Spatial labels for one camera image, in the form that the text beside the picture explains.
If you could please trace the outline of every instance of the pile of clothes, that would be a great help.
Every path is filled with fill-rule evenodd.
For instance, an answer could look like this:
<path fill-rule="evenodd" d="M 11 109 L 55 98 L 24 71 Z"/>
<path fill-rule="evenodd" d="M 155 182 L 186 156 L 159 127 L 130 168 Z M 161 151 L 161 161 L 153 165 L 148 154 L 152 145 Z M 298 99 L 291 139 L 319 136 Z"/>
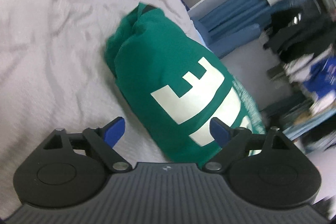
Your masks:
<path fill-rule="evenodd" d="M 264 48 L 277 54 L 289 82 L 314 101 L 313 115 L 336 100 L 336 24 L 329 14 L 305 16 L 299 8 L 272 16 L 273 33 Z"/>

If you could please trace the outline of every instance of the wrinkled fabric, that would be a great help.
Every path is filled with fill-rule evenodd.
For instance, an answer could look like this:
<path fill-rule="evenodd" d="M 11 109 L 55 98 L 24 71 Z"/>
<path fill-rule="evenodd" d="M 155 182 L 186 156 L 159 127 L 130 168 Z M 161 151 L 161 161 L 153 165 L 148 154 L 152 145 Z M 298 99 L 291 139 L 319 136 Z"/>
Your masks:
<path fill-rule="evenodd" d="M 115 150 L 132 165 L 166 160 L 103 58 L 106 39 L 139 2 L 199 40 L 180 0 L 0 0 L 1 218 L 20 205 L 16 168 L 54 128 L 81 132 L 122 116 L 126 133 Z"/>

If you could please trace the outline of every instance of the blue clothing item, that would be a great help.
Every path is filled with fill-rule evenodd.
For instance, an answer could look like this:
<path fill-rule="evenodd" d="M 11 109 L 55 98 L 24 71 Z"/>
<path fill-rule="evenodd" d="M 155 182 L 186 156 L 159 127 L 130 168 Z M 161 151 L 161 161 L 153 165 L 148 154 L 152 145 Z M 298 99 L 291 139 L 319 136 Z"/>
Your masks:
<path fill-rule="evenodd" d="M 336 57 L 321 60 L 310 68 L 311 77 L 303 85 L 318 99 L 336 89 Z"/>

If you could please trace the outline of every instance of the folded green shirt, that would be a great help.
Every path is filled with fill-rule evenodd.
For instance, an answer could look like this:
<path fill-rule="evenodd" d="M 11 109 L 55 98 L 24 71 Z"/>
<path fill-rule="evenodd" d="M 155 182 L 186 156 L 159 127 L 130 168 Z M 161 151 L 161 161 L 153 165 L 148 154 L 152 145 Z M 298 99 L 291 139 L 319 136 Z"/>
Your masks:
<path fill-rule="evenodd" d="M 244 87 L 159 8 L 139 4 L 125 16 L 105 59 L 134 113 L 174 162 L 203 165 L 221 150 L 209 132 L 212 117 L 265 133 Z"/>

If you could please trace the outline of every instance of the rolled garment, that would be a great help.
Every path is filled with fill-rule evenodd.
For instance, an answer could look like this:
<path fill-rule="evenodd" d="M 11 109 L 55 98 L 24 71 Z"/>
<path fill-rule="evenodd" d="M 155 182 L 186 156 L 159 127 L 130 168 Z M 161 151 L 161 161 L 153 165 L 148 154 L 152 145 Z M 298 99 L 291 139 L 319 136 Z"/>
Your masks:
<path fill-rule="evenodd" d="M 139 120 L 172 161 L 200 166 L 221 148 L 212 117 L 265 133 L 251 96 L 220 60 L 161 9 L 139 4 L 106 45 L 105 60 Z"/>

